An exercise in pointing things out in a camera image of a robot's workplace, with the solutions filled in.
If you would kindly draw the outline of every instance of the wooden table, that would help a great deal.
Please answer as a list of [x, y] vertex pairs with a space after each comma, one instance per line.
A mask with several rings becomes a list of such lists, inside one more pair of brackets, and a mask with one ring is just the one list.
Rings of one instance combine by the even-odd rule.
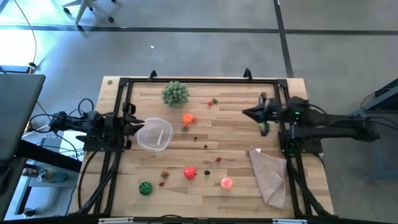
[[[120, 77], [104, 77], [96, 110], [112, 111]], [[304, 80], [287, 79], [291, 96], [307, 98]], [[229, 217], [229, 218], [293, 218], [292, 199], [286, 177], [287, 193], [285, 209], [264, 204], [260, 195], [248, 147], [261, 148], [262, 152], [282, 157], [277, 136], [277, 124], [271, 124], [271, 132], [261, 137], [257, 124], [242, 114], [242, 110], [257, 105], [261, 92], [274, 97], [274, 88], [269, 84], [187, 83], [189, 102], [182, 109], [169, 109], [163, 105], [161, 91], [164, 83], [135, 83], [131, 103], [137, 106], [135, 116], [139, 119], [162, 118], [174, 128], [172, 142], [162, 152], [150, 153], [140, 148], [133, 137], [131, 150], [123, 152], [114, 195], [112, 216], [158, 217], [166, 214], [183, 217]], [[207, 102], [217, 98], [218, 105]], [[182, 115], [191, 113], [198, 118], [187, 133], [182, 131]], [[99, 152], [90, 162], [82, 183], [82, 201], [94, 191], [100, 179], [104, 153]], [[220, 163], [210, 163], [222, 157]], [[303, 164], [308, 188], [324, 206], [333, 213], [325, 171], [319, 158], [303, 155]], [[183, 169], [197, 168], [195, 180], [187, 180]], [[163, 187], [160, 173], [169, 170], [170, 177]], [[231, 190], [223, 190], [220, 181], [230, 177], [234, 181]], [[149, 181], [154, 186], [150, 196], [142, 196], [138, 186]], [[302, 194], [298, 190], [302, 211]], [[106, 203], [103, 197], [102, 207]]]

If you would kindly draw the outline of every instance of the gray floor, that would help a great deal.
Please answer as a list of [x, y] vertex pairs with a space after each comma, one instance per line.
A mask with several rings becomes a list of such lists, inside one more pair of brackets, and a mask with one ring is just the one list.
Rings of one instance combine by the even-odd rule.
[[[27, 0], [18, 2], [26, 8], [37, 4]], [[34, 16], [34, 11], [28, 11], [33, 25], [73, 24], [59, 10], [61, 3], [46, 2], [49, 3], [45, 7], [47, 14]], [[109, 4], [105, 0], [98, 2], [104, 6]], [[24, 24], [12, 1], [9, 4], [0, 14], [0, 24]], [[280, 6], [286, 29], [398, 28], [395, 22], [398, 2], [394, 0], [280, 0]], [[83, 24], [277, 28], [271, 0], [120, 0], [119, 5], [109, 4], [108, 8], [118, 24], [108, 24], [89, 11], [85, 13]], [[35, 9], [43, 10], [37, 5]], [[39, 101], [51, 113], [71, 111], [84, 97], [96, 101], [105, 75], [148, 76], [151, 70], [156, 70], [159, 75], [237, 77], [249, 67], [256, 77], [286, 77], [278, 34], [35, 33], [38, 41], [36, 62], [40, 64], [37, 73], [47, 76]], [[7, 38], [6, 43], [0, 43], [0, 49], [6, 49], [0, 52], [0, 63], [25, 65], [31, 60], [34, 45], [29, 30], [0, 29], [0, 36]], [[305, 79], [311, 102], [329, 113], [354, 111], [368, 93], [397, 78], [397, 36], [288, 35], [287, 43], [294, 76]], [[38, 142], [40, 138], [32, 135], [29, 140]], [[336, 214], [345, 218], [397, 222], [398, 193], [395, 189], [398, 178], [372, 183], [363, 181], [364, 175], [374, 172], [372, 145], [350, 139], [328, 139], [323, 145]], [[393, 167], [398, 154], [393, 149], [386, 153], [389, 158], [386, 163]]]

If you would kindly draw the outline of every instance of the beige cloth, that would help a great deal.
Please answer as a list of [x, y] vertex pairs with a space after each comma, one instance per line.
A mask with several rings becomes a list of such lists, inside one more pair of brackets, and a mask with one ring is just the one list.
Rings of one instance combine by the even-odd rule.
[[283, 209], [286, 198], [286, 160], [258, 152], [252, 146], [249, 154], [264, 203]]

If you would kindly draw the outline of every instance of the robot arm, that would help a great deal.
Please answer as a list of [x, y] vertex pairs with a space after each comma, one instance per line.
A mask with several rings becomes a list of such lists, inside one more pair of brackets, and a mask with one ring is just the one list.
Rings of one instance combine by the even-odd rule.
[[266, 105], [266, 94], [259, 97], [259, 104], [242, 112], [257, 123], [262, 123], [262, 135], [269, 132], [268, 121], [285, 122], [290, 129], [283, 132], [289, 140], [308, 138], [349, 137], [360, 141], [374, 141], [379, 138], [374, 123], [362, 118], [343, 115], [323, 114], [311, 109], [308, 100], [292, 97], [283, 108], [276, 99], [270, 99]]

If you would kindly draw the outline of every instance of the green ball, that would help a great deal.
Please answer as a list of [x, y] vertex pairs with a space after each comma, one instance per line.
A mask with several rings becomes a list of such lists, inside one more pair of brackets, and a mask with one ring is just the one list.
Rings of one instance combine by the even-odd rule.
[[139, 185], [139, 193], [143, 196], [150, 195], [150, 193], [152, 193], [152, 184], [150, 184], [148, 181], [142, 182]]

